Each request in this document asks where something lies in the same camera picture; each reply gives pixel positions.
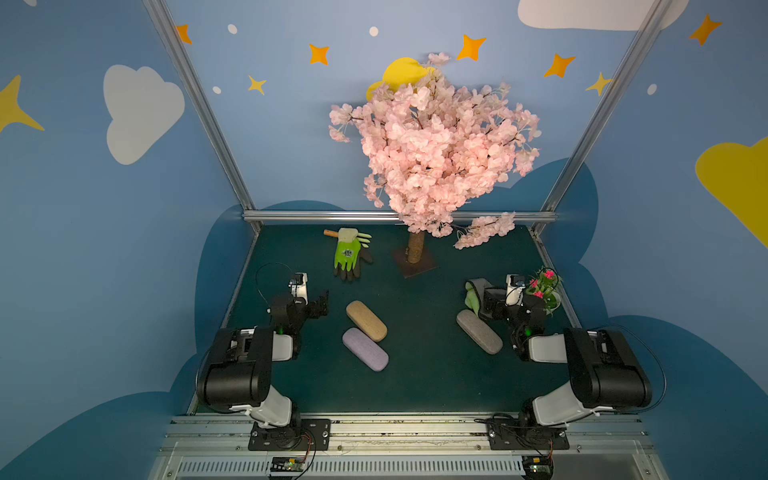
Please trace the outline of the green grey microfiber cloth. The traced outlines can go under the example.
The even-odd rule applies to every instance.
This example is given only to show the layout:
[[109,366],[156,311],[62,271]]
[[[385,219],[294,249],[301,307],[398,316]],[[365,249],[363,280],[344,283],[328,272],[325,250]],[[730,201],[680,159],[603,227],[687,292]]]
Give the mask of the green grey microfiber cloth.
[[493,285],[485,278],[467,280],[465,282],[464,303],[478,318],[492,319]]

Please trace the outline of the tan eyeglass case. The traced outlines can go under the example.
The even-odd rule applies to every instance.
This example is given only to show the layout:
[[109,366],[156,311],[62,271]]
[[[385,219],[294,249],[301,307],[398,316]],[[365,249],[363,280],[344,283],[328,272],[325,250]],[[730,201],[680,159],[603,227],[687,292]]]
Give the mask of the tan eyeglass case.
[[362,301],[355,300],[346,307],[346,314],[359,330],[374,342],[380,342],[388,334],[384,322]]

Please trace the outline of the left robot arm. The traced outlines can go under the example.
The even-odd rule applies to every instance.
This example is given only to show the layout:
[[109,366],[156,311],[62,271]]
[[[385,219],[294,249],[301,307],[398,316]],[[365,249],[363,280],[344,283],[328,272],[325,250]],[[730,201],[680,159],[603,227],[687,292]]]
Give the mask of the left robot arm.
[[295,429],[297,407],[273,386],[273,365],[296,359],[306,321],[328,313],[327,291],[313,301],[287,293],[272,300],[267,326],[219,330],[196,376],[198,401],[242,413],[264,430]]

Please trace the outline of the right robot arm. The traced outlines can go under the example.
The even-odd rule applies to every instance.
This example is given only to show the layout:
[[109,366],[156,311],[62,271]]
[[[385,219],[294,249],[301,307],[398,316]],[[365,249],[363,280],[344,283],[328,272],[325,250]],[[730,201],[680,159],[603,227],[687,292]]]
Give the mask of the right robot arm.
[[556,428],[602,412],[646,408],[653,390],[625,336],[613,330],[569,327],[544,332],[544,301],[520,293],[516,302],[504,289],[479,294],[482,320],[505,320],[512,349],[522,360],[563,364],[568,380],[546,395],[526,401],[521,428]]

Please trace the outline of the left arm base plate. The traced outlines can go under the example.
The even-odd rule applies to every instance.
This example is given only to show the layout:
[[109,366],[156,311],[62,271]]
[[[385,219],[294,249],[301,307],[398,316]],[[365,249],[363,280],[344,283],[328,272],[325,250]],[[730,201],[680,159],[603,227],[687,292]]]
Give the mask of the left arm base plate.
[[327,451],[332,422],[327,418],[294,419],[288,426],[261,428],[253,425],[249,451]]

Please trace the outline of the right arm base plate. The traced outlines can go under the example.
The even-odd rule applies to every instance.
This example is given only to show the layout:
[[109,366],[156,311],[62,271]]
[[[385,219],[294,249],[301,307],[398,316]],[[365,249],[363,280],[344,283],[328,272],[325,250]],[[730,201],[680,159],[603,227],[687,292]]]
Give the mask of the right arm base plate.
[[486,427],[492,450],[568,450],[566,432],[561,428],[520,425],[517,418],[495,416],[476,419]]

